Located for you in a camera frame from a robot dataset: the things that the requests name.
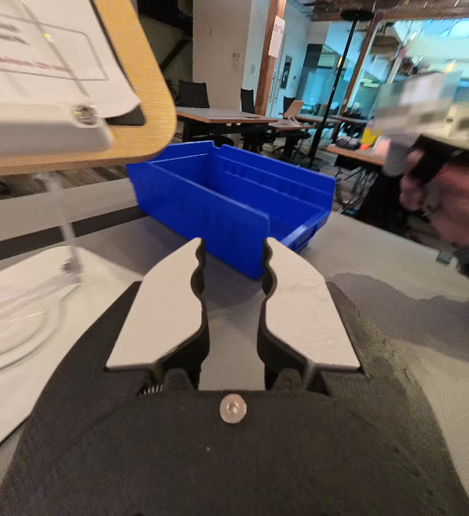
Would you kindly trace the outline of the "wooden post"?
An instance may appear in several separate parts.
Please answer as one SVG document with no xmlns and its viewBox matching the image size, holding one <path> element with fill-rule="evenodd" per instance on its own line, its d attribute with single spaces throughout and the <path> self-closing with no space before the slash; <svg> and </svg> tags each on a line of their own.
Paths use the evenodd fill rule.
<svg viewBox="0 0 469 516">
<path fill-rule="evenodd" d="M 268 55 L 274 19 L 276 15 L 284 19 L 286 4 L 287 1 L 270 1 L 269 3 L 255 100 L 256 114 L 261 116 L 265 116 L 268 109 L 270 89 L 272 86 L 272 76 L 276 63 L 276 58 L 270 57 Z"/>
</svg>

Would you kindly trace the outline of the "white paper sign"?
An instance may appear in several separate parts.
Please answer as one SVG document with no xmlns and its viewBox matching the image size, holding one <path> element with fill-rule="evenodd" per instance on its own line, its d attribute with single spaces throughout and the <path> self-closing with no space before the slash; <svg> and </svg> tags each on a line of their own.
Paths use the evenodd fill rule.
<svg viewBox="0 0 469 516">
<path fill-rule="evenodd" d="M 273 29 L 271 33 L 270 43 L 269 43 L 269 52 L 268 55 L 273 58 L 278 58 L 280 53 L 280 48 L 282 45 L 284 28 L 285 28 L 285 20 L 280 16 L 275 16 Z"/>
</svg>

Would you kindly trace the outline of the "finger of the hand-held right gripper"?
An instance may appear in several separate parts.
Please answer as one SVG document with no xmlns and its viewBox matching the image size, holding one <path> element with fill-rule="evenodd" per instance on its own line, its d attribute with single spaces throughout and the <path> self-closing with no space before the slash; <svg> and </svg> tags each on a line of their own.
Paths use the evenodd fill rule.
<svg viewBox="0 0 469 516">
<path fill-rule="evenodd" d="M 390 177 L 404 175 L 406 173 L 405 167 L 407 158 L 414 151 L 414 147 L 421 147 L 421 149 L 429 147 L 461 149 L 463 153 L 450 162 L 457 161 L 469 165 L 469 137 L 449 138 L 432 133 L 405 133 L 391 137 L 388 152 L 382 167 L 383 173 Z"/>
</svg>

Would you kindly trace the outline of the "blue plastic bin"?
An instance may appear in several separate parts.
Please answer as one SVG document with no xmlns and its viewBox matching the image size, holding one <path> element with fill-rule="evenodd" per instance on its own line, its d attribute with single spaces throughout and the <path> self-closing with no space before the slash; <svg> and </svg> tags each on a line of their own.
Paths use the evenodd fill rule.
<svg viewBox="0 0 469 516">
<path fill-rule="evenodd" d="M 140 209 L 252 280 L 264 241 L 304 248 L 332 211 L 335 178 L 212 141 L 169 145 L 126 166 Z"/>
</svg>

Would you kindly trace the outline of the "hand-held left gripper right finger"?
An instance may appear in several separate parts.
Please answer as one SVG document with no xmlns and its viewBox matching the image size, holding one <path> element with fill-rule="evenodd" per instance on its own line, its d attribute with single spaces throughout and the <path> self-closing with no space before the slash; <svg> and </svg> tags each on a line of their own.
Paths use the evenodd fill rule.
<svg viewBox="0 0 469 516">
<path fill-rule="evenodd" d="M 257 353 L 270 389 L 284 370 L 314 385 L 322 371 L 355 373 L 360 360 L 324 276 L 273 237 L 264 241 Z"/>
</svg>

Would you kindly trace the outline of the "wooden top desk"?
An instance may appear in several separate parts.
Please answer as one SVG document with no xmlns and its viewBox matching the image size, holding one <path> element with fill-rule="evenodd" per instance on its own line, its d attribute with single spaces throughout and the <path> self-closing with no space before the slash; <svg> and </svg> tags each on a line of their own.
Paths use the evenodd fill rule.
<svg viewBox="0 0 469 516">
<path fill-rule="evenodd" d="M 349 150 L 336 145 L 329 145 L 326 151 L 335 156 L 334 200 L 338 212 L 354 216 L 380 175 L 384 159 L 369 151 Z"/>
</svg>

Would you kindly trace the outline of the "white stand with wooden board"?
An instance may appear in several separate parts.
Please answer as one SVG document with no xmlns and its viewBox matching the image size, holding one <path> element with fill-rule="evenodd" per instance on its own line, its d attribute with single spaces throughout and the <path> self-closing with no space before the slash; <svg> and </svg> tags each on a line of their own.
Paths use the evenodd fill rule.
<svg viewBox="0 0 469 516">
<path fill-rule="evenodd" d="M 63 245 L 0 270 L 0 445 L 26 422 L 77 339 L 127 287 L 128 271 L 75 242 L 56 172 L 142 162 L 172 140 L 174 102 L 131 1 L 91 1 L 140 106 L 103 119 L 86 104 L 0 101 L 0 175 L 35 174 L 51 207 L 27 209 Z"/>
</svg>

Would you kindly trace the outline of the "printed instruction sheet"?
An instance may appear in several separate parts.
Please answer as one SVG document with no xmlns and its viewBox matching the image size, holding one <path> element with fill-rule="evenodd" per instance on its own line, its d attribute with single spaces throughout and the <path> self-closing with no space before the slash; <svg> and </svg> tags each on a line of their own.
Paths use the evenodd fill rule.
<svg viewBox="0 0 469 516">
<path fill-rule="evenodd" d="M 91 1 L 0 1 L 0 101 L 86 104 L 103 119 L 141 104 Z"/>
</svg>

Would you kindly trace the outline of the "long grey top desk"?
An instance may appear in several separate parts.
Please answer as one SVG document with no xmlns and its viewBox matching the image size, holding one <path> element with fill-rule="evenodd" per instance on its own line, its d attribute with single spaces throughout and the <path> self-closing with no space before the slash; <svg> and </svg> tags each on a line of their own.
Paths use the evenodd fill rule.
<svg viewBox="0 0 469 516">
<path fill-rule="evenodd" d="M 244 141 L 243 149 L 258 152 L 258 135 L 265 132 L 278 118 L 266 117 L 225 108 L 177 107 L 177 118 L 182 122 L 182 142 L 211 140 L 214 143 L 240 135 Z"/>
</svg>

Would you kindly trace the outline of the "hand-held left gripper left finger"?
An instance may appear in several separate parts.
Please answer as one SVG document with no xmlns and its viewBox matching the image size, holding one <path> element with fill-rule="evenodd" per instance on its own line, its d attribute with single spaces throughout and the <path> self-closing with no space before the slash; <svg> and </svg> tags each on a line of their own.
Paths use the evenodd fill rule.
<svg viewBox="0 0 469 516">
<path fill-rule="evenodd" d="M 205 289 L 205 241 L 193 238 L 144 275 L 106 362 L 108 371 L 148 371 L 162 383 L 172 369 L 192 387 L 210 351 Z"/>
</svg>

